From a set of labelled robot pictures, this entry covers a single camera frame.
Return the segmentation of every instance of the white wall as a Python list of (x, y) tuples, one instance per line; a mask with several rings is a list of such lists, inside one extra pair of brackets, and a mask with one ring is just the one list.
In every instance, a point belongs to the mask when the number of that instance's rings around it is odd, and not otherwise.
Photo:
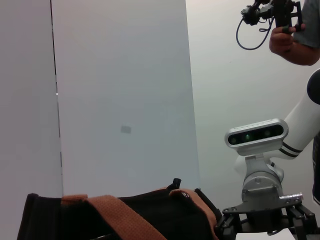
[(64, 194), (199, 187), (185, 1), (52, 9)]
[[(241, 203), (243, 183), (233, 168), (237, 153), (224, 142), (226, 131), (271, 118), (284, 119), (319, 67), (286, 62), (270, 53), (268, 41), (258, 50), (241, 49), (235, 38), (240, 11), (252, 3), (186, 1), (201, 187), (220, 209)], [(243, 25), (239, 37), (244, 46), (255, 47), (264, 33)], [(284, 192), (302, 192), (304, 204), (320, 220), (320, 208), (311, 201), (312, 146), (295, 160), (276, 162), (284, 169)]]
[(0, 239), (16, 239), (27, 194), (62, 195), (49, 0), (0, 7)]

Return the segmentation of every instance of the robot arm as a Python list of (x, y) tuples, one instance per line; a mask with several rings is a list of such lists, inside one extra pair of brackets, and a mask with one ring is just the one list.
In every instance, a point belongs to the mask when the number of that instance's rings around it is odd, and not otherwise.
[[(240, 155), (237, 160), (246, 174), (242, 203), (225, 208), (216, 225), (219, 239), (235, 240), (237, 233), (273, 235), (290, 228), (298, 240), (305, 240), (306, 234), (320, 230), (315, 214), (302, 205), (301, 193), (283, 195), (283, 170), (270, 161), (273, 157), (296, 158), (319, 131), (320, 69), (312, 74), (302, 99), (285, 121), (272, 119), (227, 132), (225, 142)], [(240, 221), (243, 214), (247, 219)]]
[(242, 177), (247, 173), (245, 156), (263, 154), (267, 166), (278, 175), (282, 182), (284, 178), (283, 170), (271, 162), (270, 159), (291, 160), (296, 158), (320, 132), (320, 69), (311, 75), (301, 100), (285, 118), (284, 122), (287, 124), (288, 132), (284, 131), (285, 136), (283, 134), (277, 136), (277, 144), (270, 146), (270, 142), (275, 141), (272, 138), (265, 138), (263, 140), (252, 139), (235, 145), (231, 145), (228, 142), (228, 138), (231, 135), (250, 133), (254, 128), (266, 129), (268, 127), (266, 122), (273, 124), (276, 121), (269, 120), (233, 128), (226, 134), (225, 142), (239, 153), (239, 157), (235, 162), (235, 170)]
[(311, 75), (302, 99), (284, 121), (288, 135), (279, 150), (265, 153), (268, 158), (294, 159), (320, 132), (320, 69)]

